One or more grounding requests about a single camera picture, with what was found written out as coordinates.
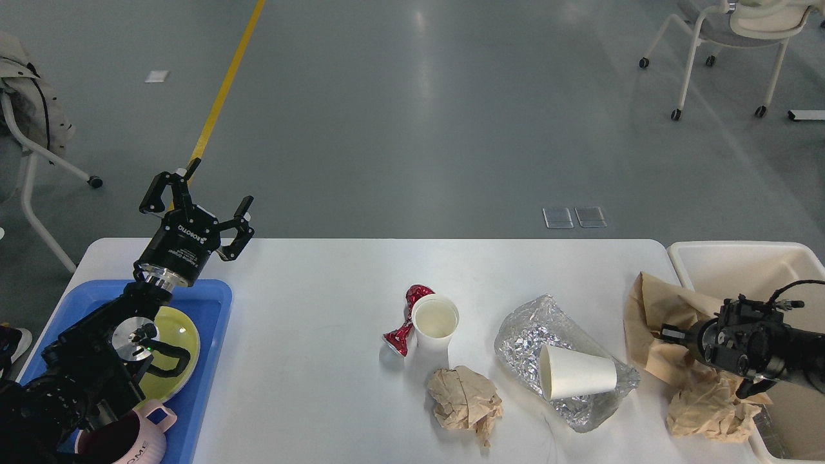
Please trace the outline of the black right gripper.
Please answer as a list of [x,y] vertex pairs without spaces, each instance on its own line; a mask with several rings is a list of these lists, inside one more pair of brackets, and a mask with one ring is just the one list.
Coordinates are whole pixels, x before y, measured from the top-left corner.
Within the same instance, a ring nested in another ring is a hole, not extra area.
[[659,338],[666,343],[685,343],[690,355],[705,366],[711,363],[707,350],[713,349],[718,336],[718,320],[701,320],[690,326],[689,330],[677,326],[662,326]]

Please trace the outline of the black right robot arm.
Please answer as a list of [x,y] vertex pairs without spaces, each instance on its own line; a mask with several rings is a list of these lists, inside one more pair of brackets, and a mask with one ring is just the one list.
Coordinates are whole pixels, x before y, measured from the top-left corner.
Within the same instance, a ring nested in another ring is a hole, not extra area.
[[658,340],[686,347],[705,366],[742,377],[736,397],[746,399],[788,382],[822,394],[824,335],[793,328],[784,314],[803,308],[802,300],[781,299],[782,293],[820,280],[795,281],[778,288],[767,302],[745,295],[727,298],[712,319],[689,329],[663,324]]

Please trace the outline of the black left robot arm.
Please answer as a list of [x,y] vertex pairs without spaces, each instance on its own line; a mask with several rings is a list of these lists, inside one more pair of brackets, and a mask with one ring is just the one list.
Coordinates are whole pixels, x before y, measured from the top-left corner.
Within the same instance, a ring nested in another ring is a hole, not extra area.
[[200,162],[153,178],[139,211],[161,224],[133,263],[133,282],[45,347],[43,374],[26,384],[2,379],[3,463],[97,463],[59,447],[73,430],[124,419],[146,397],[145,374],[174,377],[191,364],[188,350],[160,340],[155,317],[174,288],[195,284],[212,253],[233,261],[255,233],[251,196],[225,221],[192,202],[188,182]]

